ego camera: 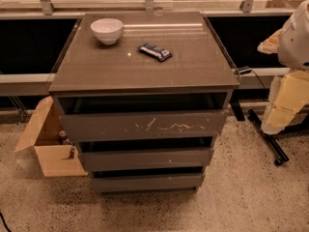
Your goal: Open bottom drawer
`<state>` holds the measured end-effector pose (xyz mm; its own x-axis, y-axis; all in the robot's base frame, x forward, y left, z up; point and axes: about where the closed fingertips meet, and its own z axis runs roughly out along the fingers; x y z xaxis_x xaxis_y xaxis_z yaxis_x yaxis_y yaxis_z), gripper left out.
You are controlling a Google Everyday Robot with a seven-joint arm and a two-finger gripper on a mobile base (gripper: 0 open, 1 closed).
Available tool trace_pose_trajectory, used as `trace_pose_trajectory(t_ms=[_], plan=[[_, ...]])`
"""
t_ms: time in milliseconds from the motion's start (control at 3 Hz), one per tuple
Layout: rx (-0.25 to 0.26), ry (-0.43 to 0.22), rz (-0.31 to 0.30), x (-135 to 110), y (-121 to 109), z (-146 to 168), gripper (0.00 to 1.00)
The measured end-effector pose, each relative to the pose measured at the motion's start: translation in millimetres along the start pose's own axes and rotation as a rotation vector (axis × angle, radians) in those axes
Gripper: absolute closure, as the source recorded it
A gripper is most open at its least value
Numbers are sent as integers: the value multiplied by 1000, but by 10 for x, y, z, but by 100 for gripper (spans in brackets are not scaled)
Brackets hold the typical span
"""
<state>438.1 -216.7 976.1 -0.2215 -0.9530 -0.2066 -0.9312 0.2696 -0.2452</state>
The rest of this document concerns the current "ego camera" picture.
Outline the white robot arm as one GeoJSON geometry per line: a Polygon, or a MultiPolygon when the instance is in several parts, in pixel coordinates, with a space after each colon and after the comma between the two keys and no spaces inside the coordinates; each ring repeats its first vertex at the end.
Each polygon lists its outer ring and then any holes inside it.
{"type": "Polygon", "coordinates": [[[290,69],[283,77],[273,78],[261,125],[264,133],[277,134],[309,103],[309,1],[303,1],[258,50],[277,53],[278,61],[290,69]]]}

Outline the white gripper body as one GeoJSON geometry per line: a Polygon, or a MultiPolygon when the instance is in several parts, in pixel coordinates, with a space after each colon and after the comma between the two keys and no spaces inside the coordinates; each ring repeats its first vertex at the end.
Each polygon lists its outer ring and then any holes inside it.
{"type": "Polygon", "coordinates": [[[283,77],[275,76],[268,100],[261,128],[266,134],[277,134],[309,103],[309,72],[295,71],[283,77]]]}

